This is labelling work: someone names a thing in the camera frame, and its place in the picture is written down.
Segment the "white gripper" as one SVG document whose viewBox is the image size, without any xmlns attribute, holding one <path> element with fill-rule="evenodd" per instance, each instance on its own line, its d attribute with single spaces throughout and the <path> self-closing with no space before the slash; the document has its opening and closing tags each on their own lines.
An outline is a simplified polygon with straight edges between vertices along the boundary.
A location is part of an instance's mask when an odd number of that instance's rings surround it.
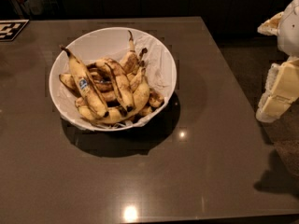
<svg viewBox="0 0 299 224">
<path fill-rule="evenodd" d="M 262 23 L 257 32 L 278 37 L 278 49 L 291 56 L 282 64 L 273 63 L 268 71 L 265 92 L 256 111 L 260 122 L 279 119 L 299 98 L 299 0 L 292 0 L 281 11 Z"/>
</svg>

